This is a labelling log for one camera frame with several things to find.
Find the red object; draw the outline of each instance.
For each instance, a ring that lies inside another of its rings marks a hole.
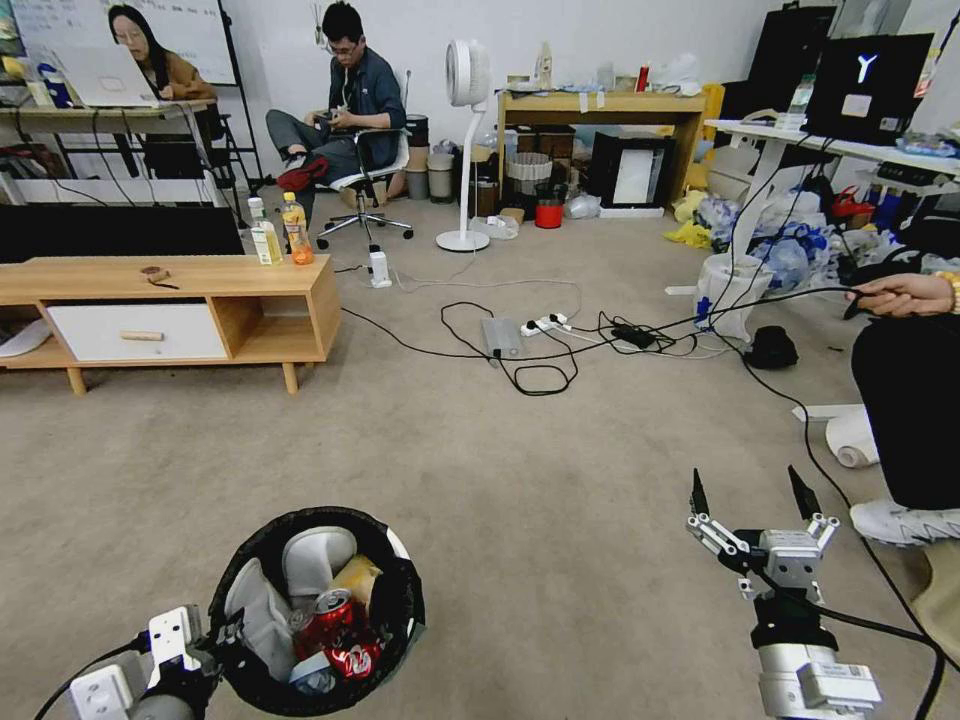
[[[324,650],[327,660],[344,680],[362,680],[370,675],[380,660],[380,643],[369,630],[355,636],[352,644]]]
[[[560,227],[563,223],[563,205],[537,205],[534,223],[547,230]]]
[[[345,633],[366,625],[363,606],[350,599],[350,591],[328,590],[317,598],[315,612],[296,611],[290,616],[293,651],[305,660],[320,650],[340,645]]]
[[[854,215],[870,215],[876,208],[868,202],[857,202],[855,195],[858,188],[851,185],[841,191],[833,200],[833,206],[830,208],[833,216],[837,219],[846,219]]]
[[[330,163],[323,155],[317,155],[313,160],[307,160],[303,165],[288,170],[277,178],[277,185],[289,192],[303,190],[312,180],[326,174]]]

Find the white drawer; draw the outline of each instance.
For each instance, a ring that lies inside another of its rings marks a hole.
[[[206,303],[48,308],[81,362],[226,358]]]

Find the beige carpet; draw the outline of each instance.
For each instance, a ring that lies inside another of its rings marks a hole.
[[[410,241],[376,231],[396,268],[442,279],[467,262],[433,245],[455,226],[453,208],[403,200],[388,211],[417,226]],[[342,212],[320,198],[315,226]],[[691,301],[664,286],[694,282],[703,259],[661,238],[670,225],[527,224],[460,279],[575,280],[581,325],[601,308],[667,322],[688,315]],[[365,246],[359,229],[335,237],[337,266],[365,262]],[[576,305],[576,292],[557,285],[406,294],[371,290],[360,272],[338,282],[346,307],[453,352],[439,322],[445,303],[473,300],[517,320]],[[809,403],[857,400],[849,360],[858,328],[839,321],[841,311],[814,298],[755,313],[753,327],[783,324],[801,356],[772,382]],[[478,312],[451,317],[478,337]],[[527,349],[555,346],[539,338]],[[188,602],[205,612],[236,546],[272,517],[343,504],[404,540],[429,624],[397,678],[344,717],[762,717],[752,608],[684,530],[694,467],[730,527],[793,528],[793,463],[845,523],[820,577],[828,603],[907,626],[806,458],[790,403],[757,386],[735,356],[603,349],[578,362],[567,393],[527,398],[483,361],[415,354],[345,317],[329,363],[302,372],[296,397],[274,367],[88,372],[84,398],[62,372],[0,374],[0,714],[32,717],[62,678],[154,614]],[[813,435],[852,498],[884,491],[878,470],[842,470],[822,431]],[[920,554],[879,552],[909,597],[923,587]],[[876,674],[877,717],[912,717],[930,652],[830,627],[841,659]],[[960,682],[948,671],[933,717],[954,718],[957,707]],[[50,715],[70,716],[64,702]],[[263,715],[222,686],[208,717]]]

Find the drawer handle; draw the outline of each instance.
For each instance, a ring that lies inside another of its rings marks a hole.
[[[163,333],[150,332],[147,330],[121,330],[120,337],[124,340],[148,340],[150,342],[160,342],[163,340]]]

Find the standing fan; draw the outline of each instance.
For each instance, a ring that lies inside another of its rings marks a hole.
[[[463,141],[463,169],[460,173],[460,229],[437,235],[437,245],[454,252],[482,250],[490,238],[482,232],[467,230],[467,183],[470,178],[470,154],[473,136],[487,111],[490,92],[490,58],[487,49],[476,40],[454,40],[447,46],[447,96],[454,107],[469,105],[473,111],[467,137]]]

